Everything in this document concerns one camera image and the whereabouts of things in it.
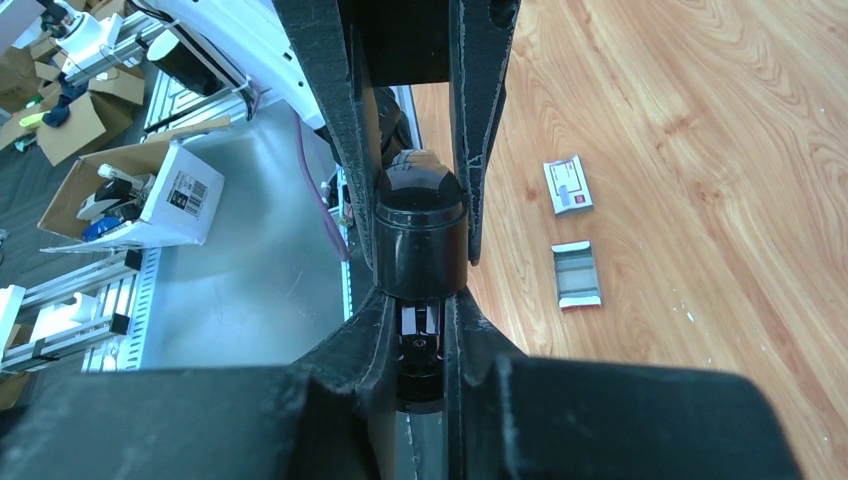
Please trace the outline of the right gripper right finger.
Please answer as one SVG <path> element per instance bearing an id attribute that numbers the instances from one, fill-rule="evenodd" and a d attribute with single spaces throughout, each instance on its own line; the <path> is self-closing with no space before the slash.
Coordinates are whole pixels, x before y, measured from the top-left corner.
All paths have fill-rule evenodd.
<path id="1" fill-rule="evenodd" d="M 465 290 L 443 322 L 449 479 L 802 477 L 745 377 L 528 356 Z"/>

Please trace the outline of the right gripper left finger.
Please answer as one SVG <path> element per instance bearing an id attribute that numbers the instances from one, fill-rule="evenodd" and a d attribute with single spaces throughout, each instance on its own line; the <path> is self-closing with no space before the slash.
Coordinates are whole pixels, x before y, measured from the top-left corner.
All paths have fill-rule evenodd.
<path id="1" fill-rule="evenodd" d="M 394 302 L 289 365 L 75 374 L 1 416 L 5 479 L 390 479 Z"/>

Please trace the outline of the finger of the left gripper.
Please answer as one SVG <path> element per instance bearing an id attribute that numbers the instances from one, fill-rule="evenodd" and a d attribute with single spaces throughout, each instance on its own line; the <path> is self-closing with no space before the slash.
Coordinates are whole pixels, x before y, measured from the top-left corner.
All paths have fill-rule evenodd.
<path id="1" fill-rule="evenodd" d="M 352 1 L 276 1 L 291 46 L 345 170 L 363 257 L 375 267 L 381 135 Z"/>
<path id="2" fill-rule="evenodd" d="M 449 84 L 454 172 L 466 194 L 468 259 L 482 252 L 485 180 L 506 101 L 518 1 L 449 3 Z"/>

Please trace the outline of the black stapler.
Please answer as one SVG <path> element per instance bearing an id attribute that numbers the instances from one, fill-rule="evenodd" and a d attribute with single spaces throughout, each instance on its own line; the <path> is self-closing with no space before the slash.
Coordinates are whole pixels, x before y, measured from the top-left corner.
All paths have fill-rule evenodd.
<path id="1" fill-rule="evenodd" d="M 454 173 L 429 150 L 403 150 L 380 174 L 374 277 L 391 298 L 397 334 L 397 407 L 444 405 L 448 299 L 468 279 L 468 209 Z"/>

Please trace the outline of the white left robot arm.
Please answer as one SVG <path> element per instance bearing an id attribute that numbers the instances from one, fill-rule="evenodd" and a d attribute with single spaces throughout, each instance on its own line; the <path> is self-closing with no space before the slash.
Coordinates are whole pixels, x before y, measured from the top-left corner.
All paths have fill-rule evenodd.
<path id="1" fill-rule="evenodd" d="M 453 165 L 468 209 L 466 262 L 482 250 L 486 170 L 506 99 L 516 1 L 153 1 L 284 97 L 344 168 L 368 261 L 376 183 L 396 121 L 393 86 L 448 83 Z"/>

